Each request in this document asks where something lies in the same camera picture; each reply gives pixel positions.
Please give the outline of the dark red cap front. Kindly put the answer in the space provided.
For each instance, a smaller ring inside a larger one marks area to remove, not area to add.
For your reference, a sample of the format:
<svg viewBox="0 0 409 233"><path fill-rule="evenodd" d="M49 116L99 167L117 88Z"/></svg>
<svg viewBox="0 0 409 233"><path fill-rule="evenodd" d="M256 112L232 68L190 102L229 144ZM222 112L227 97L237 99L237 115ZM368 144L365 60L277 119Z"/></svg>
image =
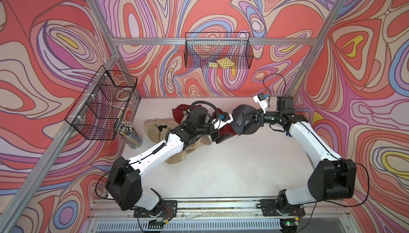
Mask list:
<svg viewBox="0 0 409 233"><path fill-rule="evenodd" d="M176 123L180 124L187 117L190 107L191 105L181 104L172 109L172 115Z"/></svg>

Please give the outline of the grey Colorado cap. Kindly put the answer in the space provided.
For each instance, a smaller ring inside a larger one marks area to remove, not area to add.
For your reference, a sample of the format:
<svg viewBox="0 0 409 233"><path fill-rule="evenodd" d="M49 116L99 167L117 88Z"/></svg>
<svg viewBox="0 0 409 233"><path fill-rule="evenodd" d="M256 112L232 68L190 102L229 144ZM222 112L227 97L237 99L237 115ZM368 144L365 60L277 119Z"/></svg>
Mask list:
<svg viewBox="0 0 409 233"><path fill-rule="evenodd" d="M230 123L237 135L252 135L258 129L256 115L258 109L250 105L239 105L233 110L233 121Z"/></svg>

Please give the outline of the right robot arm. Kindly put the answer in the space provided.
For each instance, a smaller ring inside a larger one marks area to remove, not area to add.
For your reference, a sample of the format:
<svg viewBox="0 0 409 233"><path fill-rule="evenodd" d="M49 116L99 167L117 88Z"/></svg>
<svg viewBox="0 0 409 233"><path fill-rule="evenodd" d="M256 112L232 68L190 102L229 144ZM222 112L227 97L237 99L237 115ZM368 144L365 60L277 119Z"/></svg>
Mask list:
<svg viewBox="0 0 409 233"><path fill-rule="evenodd" d="M343 200L353 196L355 163L332 150L313 130L307 119L295 112L292 97L278 97L277 109L273 112L267 110L267 95L261 93L253 99L260 109L251 114L252 120L259 126L280 125L285 134L294 137L301 144L314 167L306 184L279 192L274 205L280 214L287 215L305 204Z"/></svg>

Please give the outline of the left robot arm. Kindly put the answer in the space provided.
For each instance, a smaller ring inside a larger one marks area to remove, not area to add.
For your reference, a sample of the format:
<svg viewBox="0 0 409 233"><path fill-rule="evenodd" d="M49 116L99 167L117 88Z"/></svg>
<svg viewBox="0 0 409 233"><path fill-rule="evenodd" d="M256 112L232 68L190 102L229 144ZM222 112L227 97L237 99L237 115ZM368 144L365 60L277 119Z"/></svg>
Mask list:
<svg viewBox="0 0 409 233"><path fill-rule="evenodd" d="M205 101L193 103L186 119L168 130L162 141L139 155L129 159L121 156L114 161L108 172L105 189L121 210L130 210L136 206L155 215L159 214L163 199L155 190L143 188L143 178L171 156L195 144L201 137L217 134L221 128L233 122L232 114L220 113L214 107L215 115L209 116L207 109L198 104L211 105Z"/></svg>

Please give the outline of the beige cap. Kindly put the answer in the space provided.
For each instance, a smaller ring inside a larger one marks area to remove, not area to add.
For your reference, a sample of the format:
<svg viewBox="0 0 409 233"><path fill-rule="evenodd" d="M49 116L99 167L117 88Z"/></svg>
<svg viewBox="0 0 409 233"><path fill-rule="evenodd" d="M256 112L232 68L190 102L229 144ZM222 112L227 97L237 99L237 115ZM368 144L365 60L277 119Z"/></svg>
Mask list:
<svg viewBox="0 0 409 233"><path fill-rule="evenodd" d="M194 144L190 145L187 149L188 150L196 150L202 146L209 146L212 144L212 140L209 136L202 136L200 137Z"/></svg>
<svg viewBox="0 0 409 233"><path fill-rule="evenodd" d="M148 138L155 144L165 139L167 131L179 124L171 118L145 120L143 128Z"/></svg>
<svg viewBox="0 0 409 233"><path fill-rule="evenodd" d="M167 164L177 164L177 163L181 163L189 154L193 153L196 149L193 150L183 150L173 156L171 156L170 158L168 158L165 162Z"/></svg>

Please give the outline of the red Colorado cap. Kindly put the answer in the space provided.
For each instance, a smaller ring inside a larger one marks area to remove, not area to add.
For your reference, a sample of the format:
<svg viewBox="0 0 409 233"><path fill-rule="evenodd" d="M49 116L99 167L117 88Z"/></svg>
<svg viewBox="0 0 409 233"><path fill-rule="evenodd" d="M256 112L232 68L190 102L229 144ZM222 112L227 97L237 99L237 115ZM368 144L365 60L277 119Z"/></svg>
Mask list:
<svg viewBox="0 0 409 233"><path fill-rule="evenodd" d="M210 130L211 135L223 135L223 134L233 134L235 135L234 130L231 127L233 122L233 116L231 113L222 112L222 113L213 113L212 114L212 127Z"/></svg>

